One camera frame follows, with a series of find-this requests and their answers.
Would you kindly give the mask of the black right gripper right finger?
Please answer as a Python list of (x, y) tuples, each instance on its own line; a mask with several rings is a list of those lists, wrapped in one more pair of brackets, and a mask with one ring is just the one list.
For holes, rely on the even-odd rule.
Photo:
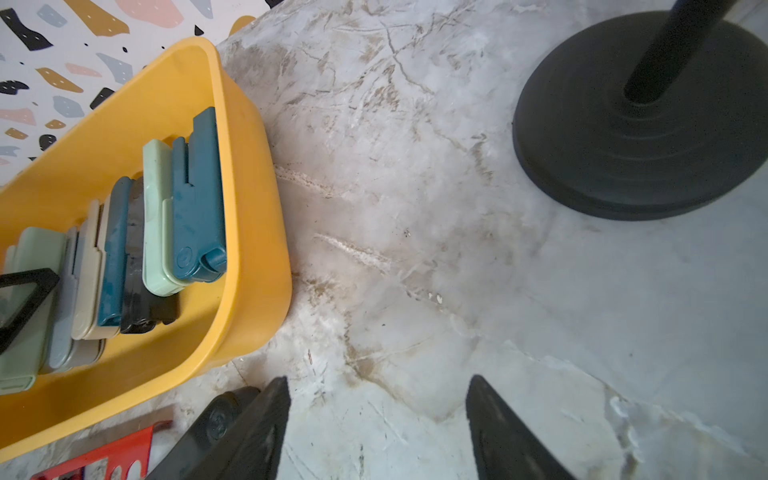
[(574, 479), (483, 376), (465, 406), (480, 479)]

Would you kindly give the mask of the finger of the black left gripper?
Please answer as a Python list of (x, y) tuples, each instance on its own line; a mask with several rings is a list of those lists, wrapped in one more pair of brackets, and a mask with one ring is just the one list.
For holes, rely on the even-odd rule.
[(59, 283), (59, 275), (50, 268), (25, 270), (1, 275), (2, 289), (21, 287), (21, 295), (11, 295), (10, 312), (4, 311), (1, 326), (1, 353), (4, 353), (23, 331), (42, 303)]

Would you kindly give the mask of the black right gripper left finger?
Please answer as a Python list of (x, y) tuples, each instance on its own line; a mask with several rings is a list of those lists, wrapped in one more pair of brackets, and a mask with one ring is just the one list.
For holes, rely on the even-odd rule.
[(188, 479), (274, 479), (291, 398), (286, 377), (273, 379), (244, 409)]

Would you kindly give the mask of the mint pruning pliers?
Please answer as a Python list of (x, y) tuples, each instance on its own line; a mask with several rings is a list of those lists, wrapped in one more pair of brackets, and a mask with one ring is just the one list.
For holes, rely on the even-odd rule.
[(160, 140), (143, 146), (144, 239), (142, 277), (154, 295), (168, 297), (188, 282), (173, 274), (172, 150)]
[(3, 395), (30, 389), (42, 369), (66, 245), (63, 233), (29, 227), (6, 250), (1, 278)]

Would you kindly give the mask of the grey pruning pliers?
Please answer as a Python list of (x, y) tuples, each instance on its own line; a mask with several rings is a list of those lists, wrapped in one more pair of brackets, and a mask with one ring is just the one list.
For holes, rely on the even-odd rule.
[(78, 228), (70, 228), (66, 237), (60, 281), (52, 307), (48, 346), (40, 369), (42, 375), (63, 373), (93, 364), (100, 359), (106, 345), (105, 340), (76, 340), (72, 337), (79, 279)]

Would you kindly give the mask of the black pruning pliers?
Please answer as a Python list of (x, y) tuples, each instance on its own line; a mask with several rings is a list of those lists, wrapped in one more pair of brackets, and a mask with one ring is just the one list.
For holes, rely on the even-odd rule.
[(245, 386), (216, 396), (147, 479), (188, 479), (260, 392)]
[(179, 315), (178, 295), (160, 297), (144, 285), (143, 178), (132, 182), (129, 192), (126, 232), (126, 267), (120, 322), (121, 334), (144, 334), (157, 324), (169, 325)]

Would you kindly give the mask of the teal pruning pliers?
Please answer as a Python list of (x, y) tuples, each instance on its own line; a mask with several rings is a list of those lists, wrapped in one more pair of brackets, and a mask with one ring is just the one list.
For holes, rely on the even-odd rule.
[(195, 267), (190, 277), (213, 282), (227, 269), (220, 150), (216, 111), (209, 107), (193, 120), (188, 142), (188, 184), (194, 191), (189, 221), (195, 222), (192, 240)]
[(121, 322), (127, 259), (128, 210), (133, 183), (131, 178), (121, 177), (113, 186), (109, 198), (105, 229), (104, 272), (96, 316), (100, 327), (118, 327)]
[(184, 137), (172, 144), (172, 220), (173, 220), (173, 273), (179, 280), (190, 282), (194, 267), (193, 249), (190, 246), (187, 205), (189, 203), (188, 149)]

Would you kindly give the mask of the beige pruning pliers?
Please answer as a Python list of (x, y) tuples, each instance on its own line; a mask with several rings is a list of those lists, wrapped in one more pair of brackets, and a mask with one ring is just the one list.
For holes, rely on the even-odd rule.
[(104, 249), (103, 243), (98, 243), (101, 219), (101, 203), (92, 200), (87, 219), (81, 225), (76, 248), (75, 270), (78, 284), (71, 327), (71, 337), (74, 340), (109, 339), (119, 332), (118, 326), (98, 324)]

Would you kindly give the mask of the red pruning pliers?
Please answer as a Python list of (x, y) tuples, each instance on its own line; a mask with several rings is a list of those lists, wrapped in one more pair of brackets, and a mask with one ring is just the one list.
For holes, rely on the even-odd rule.
[(84, 479), (85, 468), (102, 460), (106, 461), (105, 479), (110, 479), (116, 469), (121, 470), (120, 478), (126, 479), (131, 467), (136, 463), (140, 465), (140, 478), (145, 479), (149, 471), (153, 437), (157, 431), (168, 429), (172, 423), (172, 420), (156, 422), (138, 432), (38, 472), (32, 475), (31, 479)]

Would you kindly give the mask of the yellow plastic storage box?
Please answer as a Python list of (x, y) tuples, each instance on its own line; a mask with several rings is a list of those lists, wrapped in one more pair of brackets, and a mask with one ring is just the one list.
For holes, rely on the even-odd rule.
[(30, 226), (62, 232), (81, 222), (92, 200), (104, 199), (120, 177), (138, 174), (148, 141), (189, 135), (194, 116), (210, 107), (220, 147), (226, 274), (184, 290), (173, 324), (117, 336), (98, 362), (3, 396), (3, 460), (249, 354), (281, 326), (292, 280), (268, 139), (258, 109), (204, 38), (168, 48), (2, 189), (1, 243), (14, 244)]

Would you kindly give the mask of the black microphone stand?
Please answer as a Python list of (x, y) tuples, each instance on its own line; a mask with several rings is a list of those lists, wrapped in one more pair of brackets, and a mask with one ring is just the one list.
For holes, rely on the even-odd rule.
[(728, 1), (616, 17), (552, 50), (513, 117), (528, 177), (594, 217), (645, 221), (701, 208), (767, 159), (767, 47)]

